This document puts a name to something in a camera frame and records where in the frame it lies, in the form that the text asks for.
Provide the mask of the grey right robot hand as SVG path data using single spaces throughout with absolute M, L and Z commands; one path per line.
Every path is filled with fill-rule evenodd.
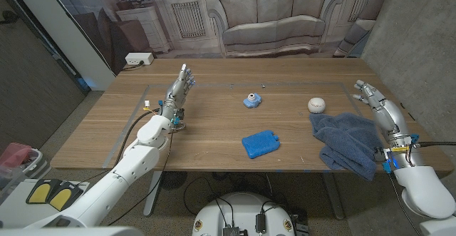
M 418 149 L 412 143 L 410 131 L 399 107 L 369 83 L 357 80 L 354 87 L 363 95 L 353 97 L 370 106 L 374 121 L 388 145 L 392 148 L 408 146 L 412 152 L 417 152 Z

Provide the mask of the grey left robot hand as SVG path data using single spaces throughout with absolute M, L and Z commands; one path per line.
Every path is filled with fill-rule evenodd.
M 185 103 L 187 94 L 195 84 L 191 69 L 184 63 L 176 81 L 167 89 L 160 115 L 171 120 Z

